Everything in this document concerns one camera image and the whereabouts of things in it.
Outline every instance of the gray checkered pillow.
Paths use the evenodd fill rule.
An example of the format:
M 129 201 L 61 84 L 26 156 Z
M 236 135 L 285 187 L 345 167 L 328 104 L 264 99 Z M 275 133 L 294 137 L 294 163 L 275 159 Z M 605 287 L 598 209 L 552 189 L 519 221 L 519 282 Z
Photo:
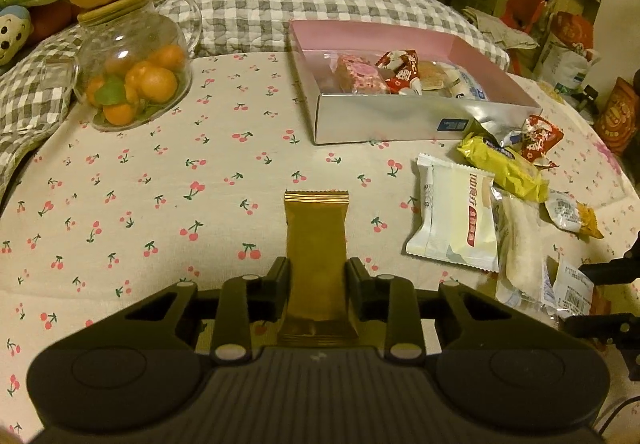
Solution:
M 507 54 L 488 41 L 451 8 L 435 0 L 196 0 L 202 9 L 203 35 L 197 56 L 236 52 L 283 51 L 291 19 L 362 20 L 453 33 L 505 69 Z M 158 10 L 191 34 L 190 10 L 167 0 Z M 78 26 L 44 40 L 0 77 L 0 199 L 20 160 L 62 123 L 70 91 L 43 90 L 45 59 L 73 56 L 81 43 Z

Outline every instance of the cardboard box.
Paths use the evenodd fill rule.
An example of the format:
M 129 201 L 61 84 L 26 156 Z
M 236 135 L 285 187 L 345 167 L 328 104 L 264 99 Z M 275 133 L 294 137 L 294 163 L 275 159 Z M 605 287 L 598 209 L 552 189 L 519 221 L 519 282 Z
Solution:
M 540 112 L 540 105 L 511 77 L 452 34 L 325 20 L 293 20 L 289 34 L 315 144 L 460 139 L 473 119 L 520 128 L 529 115 Z M 419 59 L 462 66 L 488 100 L 338 93 L 328 54 L 351 52 L 375 58 L 388 50 L 415 50 Z

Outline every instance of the wooden lid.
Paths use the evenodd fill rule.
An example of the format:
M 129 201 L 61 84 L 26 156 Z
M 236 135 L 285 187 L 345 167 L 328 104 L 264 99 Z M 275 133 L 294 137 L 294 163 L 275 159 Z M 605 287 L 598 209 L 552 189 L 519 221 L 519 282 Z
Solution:
M 145 6 L 149 0 L 117 0 L 97 9 L 78 14 L 81 25 L 99 25 Z

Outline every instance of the cherry print tablecloth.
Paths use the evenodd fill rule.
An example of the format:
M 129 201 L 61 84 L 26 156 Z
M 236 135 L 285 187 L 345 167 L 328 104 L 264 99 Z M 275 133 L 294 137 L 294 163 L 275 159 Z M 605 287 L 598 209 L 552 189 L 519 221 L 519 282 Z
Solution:
M 394 273 L 435 289 L 481 272 L 402 254 L 420 222 L 412 161 L 457 156 L 451 141 L 315 147 L 286 54 L 193 61 L 188 96 L 159 119 L 99 133 L 76 106 L 20 176 L 0 218 L 0 424 L 28 440 L 40 430 L 24 380 L 52 342 L 178 280 L 219 287 L 265 273 L 285 254 L 286 189 L 348 189 L 348 252 L 371 273 Z M 609 151 L 568 106 L 517 79 L 564 130 L 550 153 L 551 185 L 596 207 L 603 240 L 578 240 L 545 225 L 545 250 L 580 265 L 619 257 L 636 239 L 640 201 Z M 614 305 L 637 308 L 635 286 Z M 431 350 L 438 348 L 433 334 Z M 606 358 L 611 402 L 634 390 L 618 353 Z M 625 413 L 621 424 L 640 424 Z

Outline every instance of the orange fruit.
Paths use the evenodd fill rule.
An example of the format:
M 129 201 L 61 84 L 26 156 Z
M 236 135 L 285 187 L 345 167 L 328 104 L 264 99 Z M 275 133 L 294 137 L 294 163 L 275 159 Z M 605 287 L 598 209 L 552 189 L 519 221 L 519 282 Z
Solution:
M 136 64 L 134 64 L 127 72 L 127 75 L 124 76 L 125 84 L 128 84 L 129 86 L 132 86 L 136 90 L 139 90 L 140 80 L 142 78 L 142 75 L 145 73 L 146 69 L 150 66 L 152 66 L 152 64 L 149 61 L 139 61 Z
M 185 60 L 184 51 L 178 45 L 166 45 L 149 54 L 147 60 L 172 72 L 181 70 Z
M 140 91 L 142 95 L 155 104 L 164 104 L 175 94 L 178 88 L 178 80 L 174 72 L 150 66 L 140 78 Z
M 137 111 L 136 106 L 131 106 L 128 102 L 102 107 L 105 119 L 114 126 L 130 124 L 135 119 Z
M 84 88 L 84 94 L 86 95 L 87 102 L 96 108 L 100 107 L 100 104 L 95 102 L 95 92 L 98 91 L 104 84 L 104 77 L 101 75 L 95 75 L 89 80 L 89 84 Z
M 123 58 L 119 58 L 116 54 L 104 62 L 104 71 L 107 74 L 124 77 L 134 63 L 135 61 L 133 56 L 127 55 Z

